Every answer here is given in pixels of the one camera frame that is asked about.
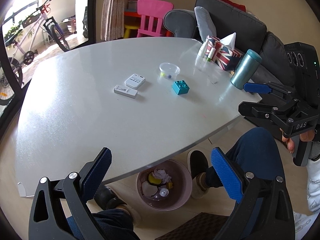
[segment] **curtain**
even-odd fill
[[[124,36],[124,0],[103,0],[101,39],[112,41]]]

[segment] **pink chair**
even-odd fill
[[[160,0],[138,0],[138,14],[141,16],[141,25],[138,29],[137,38],[143,34],[153,37],[165,36],[165,31],[162,31],[163,18],[166,13],[173,9],[173,4]],[[146,17],[149,17],[149,24],[146,27]],[[153,27],[155,18],[158,19],[157,27]]]

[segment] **dark blue pants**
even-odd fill
[[[132,217],[122,209],[103,210],[92,214],[109,240],[139,240],[133,231]],[[67,218],[76,238],[84,240],[73,217]]]
[[[241,136],[226,156],[229,160],[238,163],[244,172],[251,171],[260,179],[274,180],[276,176],[285,179],[277,144],[272,135],[262,127],[253,128]],[[210,187],[220,186],[221,181],[213,167],[207,169],[205,183]],[[262,198],[257,200],[241,238],[250,234],[258,217],[262,200]]]
[[[261,179],[273,180],[276,176],[284,178],[281,158],[278,147],[272,135],[263,128],[253,128],[245,133],[236,144],[227,152],[226,156],[237,162],[244,172],[251,171]],[[213,167],[208,168],[205,183],[210,187],[218,187],[221,182]],[[258,199],[252,216],[243,232],[248,236],[257,219],[262,199]],[[138,236],[133,232],[132,218],[122,210],[111,209],[93,214],[101,229],[110,240],[136,240]],[[76,226],[73,217],[68,223],[75,237],[83,237]]]

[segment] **gray pillow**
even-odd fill
[[[205,42],[208,35],[217,37],[217,30],[209,12],[205,8],[197,6],[195,7],[195,14],[202,42]]]

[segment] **tissue box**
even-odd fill
[[[212,61],[225,71],[234,70],[243,56],[238,50],[224,46],[219,38],[210,36],[206,56],[209,55],[212,47],[216,49]]]

